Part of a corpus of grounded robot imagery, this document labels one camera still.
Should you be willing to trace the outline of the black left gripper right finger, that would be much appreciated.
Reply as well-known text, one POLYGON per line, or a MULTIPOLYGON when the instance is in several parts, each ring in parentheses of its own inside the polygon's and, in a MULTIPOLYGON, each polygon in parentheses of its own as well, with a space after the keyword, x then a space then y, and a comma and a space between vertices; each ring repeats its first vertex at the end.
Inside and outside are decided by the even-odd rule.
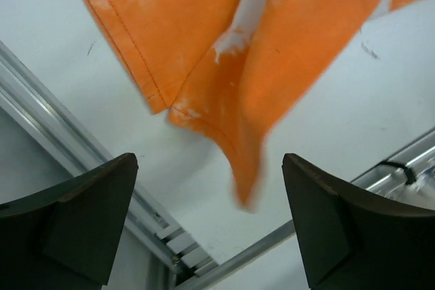
POLYGON ((282 170, 311 289, 434 288, 434 211, 366 191, 294 153, 282 170))

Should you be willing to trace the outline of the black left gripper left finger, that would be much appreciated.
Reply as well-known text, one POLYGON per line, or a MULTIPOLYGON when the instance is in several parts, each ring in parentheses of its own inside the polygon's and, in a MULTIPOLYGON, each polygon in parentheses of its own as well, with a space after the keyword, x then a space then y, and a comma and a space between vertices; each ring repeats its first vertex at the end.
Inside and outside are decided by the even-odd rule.
POLYGON ((1 205, 2 289, 101 289, 109 281, 138 163, 124 153, 1 205))

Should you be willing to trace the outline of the orange tie-dye trousers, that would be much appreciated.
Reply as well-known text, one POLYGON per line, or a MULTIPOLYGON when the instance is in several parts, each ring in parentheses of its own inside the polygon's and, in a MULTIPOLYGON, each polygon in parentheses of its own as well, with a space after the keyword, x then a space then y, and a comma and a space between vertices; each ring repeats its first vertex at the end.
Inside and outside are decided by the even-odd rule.
POLYGON ((241 206, 264 138, 361 26, 418 0, 84 0, 154 113, 212 139, 241 206))

